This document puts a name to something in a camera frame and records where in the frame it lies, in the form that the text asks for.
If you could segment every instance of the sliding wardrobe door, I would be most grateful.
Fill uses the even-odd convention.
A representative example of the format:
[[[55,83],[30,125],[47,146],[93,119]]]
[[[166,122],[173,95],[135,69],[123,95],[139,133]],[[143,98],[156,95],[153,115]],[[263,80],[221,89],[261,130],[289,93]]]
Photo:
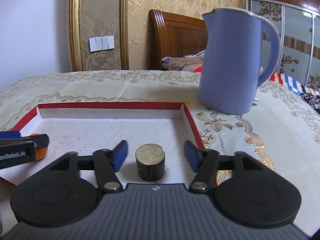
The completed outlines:
[[[251,11],[269,19],[281,34],[281,5],[264,1],[252,1]],[[261,67],[265,68],[270,57],[270,39],[263,32],[261,45]]]
[[[314,46],[311,67],[308,75],[307,86],[320,90],[320,18],[314,19]]]
[[[280,73],[305,84],[312,42],[312,14],[285,6],[284,48]]]

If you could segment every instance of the white wall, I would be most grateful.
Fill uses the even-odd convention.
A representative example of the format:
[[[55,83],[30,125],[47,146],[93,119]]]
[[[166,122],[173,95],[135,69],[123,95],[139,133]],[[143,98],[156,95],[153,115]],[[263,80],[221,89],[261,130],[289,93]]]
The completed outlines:
[[[0,91],[70,71],[66,11],[67,0],[0,0]]]

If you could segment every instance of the bed headboard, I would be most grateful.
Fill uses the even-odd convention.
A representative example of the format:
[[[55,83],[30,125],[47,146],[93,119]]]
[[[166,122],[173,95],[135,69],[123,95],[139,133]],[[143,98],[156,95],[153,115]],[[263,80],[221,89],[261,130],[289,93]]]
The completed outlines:
[[[161,69],[163,57],[183,57],[205,49],[208,33],[203,20],[158,10],[149,14],[154,27],[150,69]]]

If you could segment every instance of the black cylinder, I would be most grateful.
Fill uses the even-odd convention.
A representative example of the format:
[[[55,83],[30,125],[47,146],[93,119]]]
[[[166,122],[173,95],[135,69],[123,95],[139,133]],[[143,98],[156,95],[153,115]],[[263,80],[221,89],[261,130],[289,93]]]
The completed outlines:
[[[136,150],[138,174],[145,181],[156,181],[164,175],[164,151],[157,144],[144,144]]]

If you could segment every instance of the embroidered tablecloth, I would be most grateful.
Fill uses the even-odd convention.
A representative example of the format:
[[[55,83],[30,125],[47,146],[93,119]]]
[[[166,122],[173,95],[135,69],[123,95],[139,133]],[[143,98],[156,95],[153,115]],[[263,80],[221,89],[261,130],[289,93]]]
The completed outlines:
[[[13,127],[39,103],[183,101],[208,148],[224,155],[245,151],[293,183],[302,195],[295,224],[308,235],[315,233],[320,227],[320,115],[275,82],[258,88],[260,101],[249,113],[217,113],[197,101],[199,78],[191,72],[126,70],[29,77],[0,93],[0,130]],[[16,223],[8,200],[12,189],[0,181],[4,233]]]

